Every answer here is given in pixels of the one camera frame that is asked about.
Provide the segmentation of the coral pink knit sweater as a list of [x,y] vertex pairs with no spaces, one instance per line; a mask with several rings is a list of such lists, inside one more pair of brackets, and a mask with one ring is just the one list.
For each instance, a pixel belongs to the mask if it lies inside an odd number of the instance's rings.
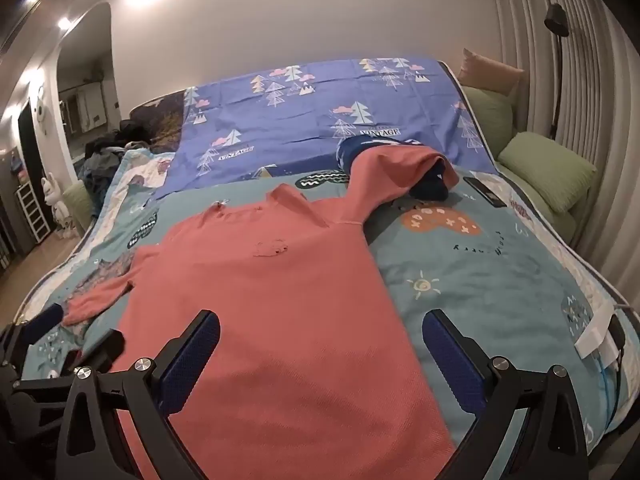
[[219,344],[174,420],[209,478],[434,478],[454,446],[362,228],[433,168],[456,184],[430,148],[382,145],[355,158],[341,197],[281,184],[210,206],[71,299],[64,324],[126,297],[128,366],[216,313]]

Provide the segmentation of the dark clothes pile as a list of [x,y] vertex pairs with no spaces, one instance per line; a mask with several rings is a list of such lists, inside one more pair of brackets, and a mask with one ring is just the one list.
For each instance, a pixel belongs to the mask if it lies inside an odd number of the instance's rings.
[[126,146],[130,143],[148,146],[150,135],[144,127],[124,122],[118,130],[85,145],[85,159],[78,178],[85,185],[94,206],[102,207],[108,188],[124,158]]

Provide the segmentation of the folded floral grey garment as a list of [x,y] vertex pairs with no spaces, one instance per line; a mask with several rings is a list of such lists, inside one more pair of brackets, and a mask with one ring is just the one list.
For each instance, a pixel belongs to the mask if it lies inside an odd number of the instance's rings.
[[78,346],[83,346],[87,332],[103,312],[111,309],[130,289],[128,275],[134,253],[124,252],[114,261],[100,260],[62,302],[62,330]]

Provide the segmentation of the white shelf rack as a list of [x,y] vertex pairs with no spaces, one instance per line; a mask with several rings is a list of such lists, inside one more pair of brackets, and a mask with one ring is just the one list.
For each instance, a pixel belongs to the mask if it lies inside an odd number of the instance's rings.
[[42,243],[51,233],[51,229],[39,205],[32,184],[26,181],[16,190],[15,195],[36,243]]

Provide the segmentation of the white rabbit figurine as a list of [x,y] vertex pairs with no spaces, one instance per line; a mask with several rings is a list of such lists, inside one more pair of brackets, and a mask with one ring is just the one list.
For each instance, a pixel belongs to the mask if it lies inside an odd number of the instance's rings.
[[56,234],[61,238],[73,235],[74,222],[70,211],[64,204],[62,191],[58,181],[50,172],[41,178],[44,202],[51,208],[52,217],[56,224]]

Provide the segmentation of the green cushion at left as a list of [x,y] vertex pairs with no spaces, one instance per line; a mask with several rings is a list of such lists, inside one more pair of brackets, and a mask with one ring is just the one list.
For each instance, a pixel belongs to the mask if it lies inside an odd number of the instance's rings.
[[79,231],[86,232],[93,222],[93,203],[85,183],[73,183],[62,193],[62,199]]

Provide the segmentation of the teal patterned bed quilt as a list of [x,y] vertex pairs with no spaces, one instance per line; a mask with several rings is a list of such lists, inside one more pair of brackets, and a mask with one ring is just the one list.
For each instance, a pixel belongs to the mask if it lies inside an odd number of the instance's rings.
[[[151,196],[151,183],[142,182],[142,169],[128,171],[120,179],[122,208],[113,221],[105,220],[81,252],[53,272],[39,285],[27,303],[39,307],[45,299],[63,301],[90,272],[126,252],[127,243],[147,245],[159,242],[173,224],[197,214],[205,206],[220,200],[240,206],[258,202],[280,183],[294,185],[310,200],[338,197],[346,184],[338,171],[319,171],[294,177],[234,182],[171,194],[158,206],[143,206]],[[428,383],[433,387],[442,416],[454,443],[461,442],[473,416],[458,408],[454,394],[422,341],[421,323],[426,311],[442,309],[465,335],[474,338],[490,353],[504,352],[518,366],[545,370],[548,365],[566,365],[576,388],[577,401],[584,420],[589,458],[597,460],[597,444],[622,423],[623,415],[637,396],[635,379],[623,375],[617,413],[611,426],[605,424],[613,413],[615,374],[603,373],[600,358],[581,360],[574,341],[587,327],[600,307],[615,307],[615,315],[625,331],[627,356],[639,355],[637,336],[631,322],[624,321],[620,301],[604,289],[589,271],[558,244],[537,222],[534,214],[519,202],[520,198],[506,181],[478,174],[480,180],[495,188],[505,200],[506,209],[492,209],[465,182],[461,181],[444,203],[442,220],[454,220],[453,226],[440,224],[434,230],[419,232],[406,212],[411,200],[396,200],[377,211],[366,223],[371,252],[380,268],[416,350]],[[480,234],[460,231],[466,214],[480,228]],[[52,328],[27,353],[23,376],[26,379],[53,377],[62,370],[64,358],[81,342],[97,342],[115,326],[126,308],[127,296],[101,314],[96,322],[80,328]]]

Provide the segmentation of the dark brown headboard blanket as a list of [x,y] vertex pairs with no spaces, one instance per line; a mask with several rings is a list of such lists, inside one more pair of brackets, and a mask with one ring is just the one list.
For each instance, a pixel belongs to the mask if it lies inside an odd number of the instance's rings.
[[153,153],[178,150],[184,117],[184,90],[161,96],[130,110],[129,118],[141,126]]

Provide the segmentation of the near green pillow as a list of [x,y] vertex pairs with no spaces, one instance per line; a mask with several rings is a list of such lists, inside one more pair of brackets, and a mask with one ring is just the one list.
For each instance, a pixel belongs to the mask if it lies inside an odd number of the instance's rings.
[[597,168],[561,144],[533,132],[519,132],[500,152],[498,162],[530,184],[557,214],[584,198]]

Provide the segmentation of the green pillow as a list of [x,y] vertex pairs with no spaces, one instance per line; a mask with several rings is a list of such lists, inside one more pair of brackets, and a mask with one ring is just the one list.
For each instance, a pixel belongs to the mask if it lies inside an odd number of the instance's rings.
[[561,144],[533,132],[519,132],[500,152],[498,162],[530,184],[557,214],[584,198],[597,168]]
[[500,93],[462,87],[480,124],[491,155],[498,157],[514,136],[514,115],[510,99]]

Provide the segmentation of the navy star fleece garment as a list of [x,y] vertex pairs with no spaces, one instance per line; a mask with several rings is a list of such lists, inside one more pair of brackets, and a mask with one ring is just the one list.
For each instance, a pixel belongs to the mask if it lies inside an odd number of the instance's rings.
[[[352,165],[359,155],[371,148],[381,146],[418,146],[423,144],[416,140],[397,140],[387,136],[370,136],[370,134],[358,134],[350,136],[338,142],[336,148],[336,162],[344,174],[352,176]],[[418,200],[434,200],[443,202],[448,198],[449,186],[445,183],[448,160],[442,154],[436,153],[435,161],[420,180],[410,188],[409,194]]]

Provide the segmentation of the purple tree print sheet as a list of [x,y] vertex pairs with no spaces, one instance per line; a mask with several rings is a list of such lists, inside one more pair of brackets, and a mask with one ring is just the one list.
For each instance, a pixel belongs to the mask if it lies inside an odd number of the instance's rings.
[[497,170],[445,63],[346,58],[186,89],[180,143],[154,196],[330,170],[337,145],[360,134],[429,146],[465,170]]

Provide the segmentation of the far green pillow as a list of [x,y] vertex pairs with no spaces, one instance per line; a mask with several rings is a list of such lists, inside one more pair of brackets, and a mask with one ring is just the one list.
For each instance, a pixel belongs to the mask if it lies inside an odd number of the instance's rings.
[[462,87],[480,124],[491,155],[498,157],[514,136],[514,115],[510,99],[500,93]]

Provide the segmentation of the grey pleated curtain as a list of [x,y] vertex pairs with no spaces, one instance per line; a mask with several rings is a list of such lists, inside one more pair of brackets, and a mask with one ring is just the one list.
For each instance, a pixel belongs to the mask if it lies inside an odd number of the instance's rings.
[[639,53],[603,0],[496,0],[502,62],[524,70],[518,125],[546,133],[555,74],[550,3],[566,11],[556,140],[597,168],[574,248],[628,299],[639,293]]

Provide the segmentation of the beige pink pillow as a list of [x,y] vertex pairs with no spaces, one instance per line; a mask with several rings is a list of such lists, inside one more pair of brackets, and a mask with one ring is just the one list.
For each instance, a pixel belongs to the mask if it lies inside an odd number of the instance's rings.
[[510,96],[518,88],[523,75],[524,70],[520,68],[464,49],[458,81],[467,87]]

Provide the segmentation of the black floor lamp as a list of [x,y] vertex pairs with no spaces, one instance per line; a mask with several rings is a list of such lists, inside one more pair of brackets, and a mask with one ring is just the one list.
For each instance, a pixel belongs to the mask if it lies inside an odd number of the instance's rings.
[[560,110],[562,103],[563,91],[563,41],[570,36],[570,26],[566,11],[559,3],[550,3],[544,18],[544,26],[552,33],[553,47],[555,54],[554,74],[555,74],[555,97],[552,121],[549,130],[549,136],[552,140],[556,139],[558,125],[560,120]]

